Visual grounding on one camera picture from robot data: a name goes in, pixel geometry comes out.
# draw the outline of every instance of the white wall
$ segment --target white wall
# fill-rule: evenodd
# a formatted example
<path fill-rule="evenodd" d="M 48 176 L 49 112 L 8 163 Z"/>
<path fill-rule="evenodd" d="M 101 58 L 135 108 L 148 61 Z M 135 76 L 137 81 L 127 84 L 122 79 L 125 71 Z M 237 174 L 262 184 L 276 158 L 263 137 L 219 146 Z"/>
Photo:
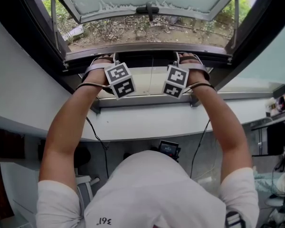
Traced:
<path fill-rule="evenodd" d="M 45 136 L 69 96 L 0 24 L 0 128 Z M 264 99 L 228 102 L 241 123 L 265 117 L 264 103 Z M 189 104 L 105 109 L 88 116 L 103 140 L 199 133 L 208 120 L 202 106 Z M 87 123 L 82 137 L 95 140 Z"/>

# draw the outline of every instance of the dirt ground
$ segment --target dirt ground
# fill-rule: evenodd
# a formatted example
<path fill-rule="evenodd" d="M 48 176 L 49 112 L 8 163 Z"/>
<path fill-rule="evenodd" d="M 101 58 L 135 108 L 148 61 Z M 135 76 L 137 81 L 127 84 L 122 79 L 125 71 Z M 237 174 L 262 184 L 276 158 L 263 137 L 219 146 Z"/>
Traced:
<path fill-rule="evenodd" d="M 151 24 L 151 27 L 146 30 L 141 29 L 136 33 L 134 28 L 129 26 L 117 40 L 107 39 L 104 41 L 103 38 L 85 36 L 69 44 L 69 47 L 72 52 L 106 45 L 135 42 L 177 42 L 225 47 L 231 36 L 231 27 L 221 22 L 216 22 L 211 32 L 205 30 L 203 21 L 197 21 L 193 27 L 181 23 L 163 27 L 157 23 Z"/>

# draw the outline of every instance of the open window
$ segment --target open window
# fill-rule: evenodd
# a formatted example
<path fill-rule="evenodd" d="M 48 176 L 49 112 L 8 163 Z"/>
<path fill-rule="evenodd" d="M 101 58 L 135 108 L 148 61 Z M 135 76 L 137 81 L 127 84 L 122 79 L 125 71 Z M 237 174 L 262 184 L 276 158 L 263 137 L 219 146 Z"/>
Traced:
<path fill-rule="evenodd" d="M 197 54 L 226 99 L 270 97 L 283 85 L 235 76 L 285 25 L 285 0 L 9 1 L 9 16 L 0 6 L 0 21 L 69 92 L 99 55 L 118 53 L 127 64 L 136 94 L 116 101 L 101 91 L 93 106 L 96 112 L 133 105 L 198 105 L 191 92 L 180 100 L 161 94 L 174 51 Z M 283 11 L 279 19 L 276 11 Z"/>

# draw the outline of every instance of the sleeve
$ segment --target sleeve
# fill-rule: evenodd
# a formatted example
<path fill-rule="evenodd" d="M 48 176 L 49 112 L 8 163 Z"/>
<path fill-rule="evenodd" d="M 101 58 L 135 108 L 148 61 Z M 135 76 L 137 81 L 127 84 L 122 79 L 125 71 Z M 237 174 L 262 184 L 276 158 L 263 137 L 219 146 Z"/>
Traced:
<path fill-rule="evenodd" d="M 40 181 L 36 223 L 37 228 L 84 227 L 79 197 L 74 190 L 57 181 Z"/>
<path fill-rule="evenodd" d="M 226 222 L 228 216 L 236 212 L 247 228 L 256 227 L 259 207 L 251 168 L 241 168 L 229 174 L 220 186 L 219 197 L 226 204 Z"/>

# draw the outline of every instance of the hand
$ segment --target hand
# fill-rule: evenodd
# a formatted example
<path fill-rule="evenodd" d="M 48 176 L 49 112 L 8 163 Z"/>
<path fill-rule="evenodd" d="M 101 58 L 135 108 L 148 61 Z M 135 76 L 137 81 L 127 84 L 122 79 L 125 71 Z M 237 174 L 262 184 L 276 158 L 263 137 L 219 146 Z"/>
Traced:
<path fill-rule="evenodd" d="M 106 57 L 113 57 L 113 54 L 110 56 L 108 55 L 100 56 L 97 60 L 93 62 L 92 65 L 97 64 L 97 63 L 111 63 L 110 60 L 105 59 Z M 94 69 L 90 71 L 90 73 L 88 74 L 84 82 L 97 83 L 97 84 L 106 85 L 106 86 L 109 84 L 105 76 L 105 71 L 103 68 Z"/>
<path fill-rule="evenodd" d="M 184 53 L 184 54 L 179 54 L 179 57 L 194 57 L 194 55 L 192 53 Z M 184 60 L 182 61 L 180 64 L 184 64 L 184 63 L 199 63 L 200 61 L 198 61 L 197 59 L 188 59 L 188 60 Z M 189 77 L 188 77 L 188 83 L 187 86 L 192 85 L 196 82 L 204 82 L 204 83 L 208 83 L 208 81 L 205 79 L 204 77 L 204 72 L 198 69 L 190 69 L 189 72 Z"/>

